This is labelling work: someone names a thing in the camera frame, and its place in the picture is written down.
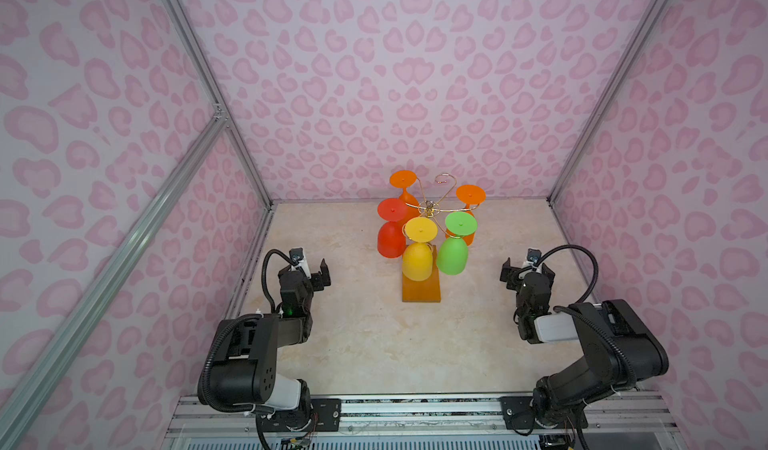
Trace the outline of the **green wine glass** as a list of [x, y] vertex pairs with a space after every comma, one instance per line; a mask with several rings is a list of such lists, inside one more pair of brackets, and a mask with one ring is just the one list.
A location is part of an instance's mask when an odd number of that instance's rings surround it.
[[478, 223], [467, 211], [456, 211], [446, 217], [445, 228], [448, 236], [438, 252], [437, 267], [442, 273], [458, 275], [465, 270], [469, 257], [465, 238], [477, 231]]

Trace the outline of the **yellow wine glass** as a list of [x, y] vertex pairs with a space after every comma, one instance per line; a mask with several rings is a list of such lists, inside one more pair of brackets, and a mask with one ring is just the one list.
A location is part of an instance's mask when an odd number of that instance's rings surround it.
[[432, 274], [434, 257], [430, 243], [438, 234], [437, 224], [430, 218], [416, 217], [405, 224], [404, 232], [411, 243], [403, 253], [403, 275], [415, 282], [425, 281]]

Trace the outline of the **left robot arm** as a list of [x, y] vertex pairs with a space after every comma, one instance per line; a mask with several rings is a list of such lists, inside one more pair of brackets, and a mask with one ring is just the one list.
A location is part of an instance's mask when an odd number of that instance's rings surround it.
[[314, 296], [331, 285], [331, 277], [325, 262], [311, 271], [301, 247], [287, 253], [269, 250], [263, 270], [275, 255], [286, 262], [278, 271], [280, 301], [272, 297], [267, 275], [262, 274], [270, 311], [220, 321], [198, 379], [197, 397], [220, 413], [248, 413], [261, 424], [270, 421], [289, 431], [308, 431], [316, 421], [308, 384], [278, 373], [278, 350], [309, 340]]

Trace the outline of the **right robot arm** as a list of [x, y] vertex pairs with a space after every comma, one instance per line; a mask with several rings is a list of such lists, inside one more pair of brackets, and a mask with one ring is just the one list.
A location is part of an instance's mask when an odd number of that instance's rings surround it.
[[[554, 305], [556, 273], [547, 260], [565, 250], [584, 254], [592, 275], [575, 302]], [[595, 255], [576, 244], [548, 252], [530, 248], [521, 265], [506, 260], [501, 266], [499, 280], [515, 293], [513, 322], [520, 338], [533, 345], [576, 341], [582, 350], [574, 363], [537, 381], [528, 408], [518, 414], [531, 430], [567, 424], [581, 432], [589, 404], [632, 390], [669, 369], [666, 350], [627, 301], [588, 300], [599, 274]]]

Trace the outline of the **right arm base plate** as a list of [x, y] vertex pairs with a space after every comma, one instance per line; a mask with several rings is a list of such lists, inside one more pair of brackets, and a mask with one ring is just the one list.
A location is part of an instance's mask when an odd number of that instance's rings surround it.
[[585, 407], [581, 404], [560, 408], [539, 395], [505, 396], [499, 403], [506, 429], [522, 436], [544, 430], [585, 430], [589, 427]]

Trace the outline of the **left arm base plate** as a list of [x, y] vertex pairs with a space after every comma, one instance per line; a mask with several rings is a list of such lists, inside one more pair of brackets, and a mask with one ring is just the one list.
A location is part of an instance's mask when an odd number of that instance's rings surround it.
[[336, 432], [340, 426], [341, 400], [301, 399], [292, 410], [276, 410], [259, 415], [256, 421], [265, 432]]

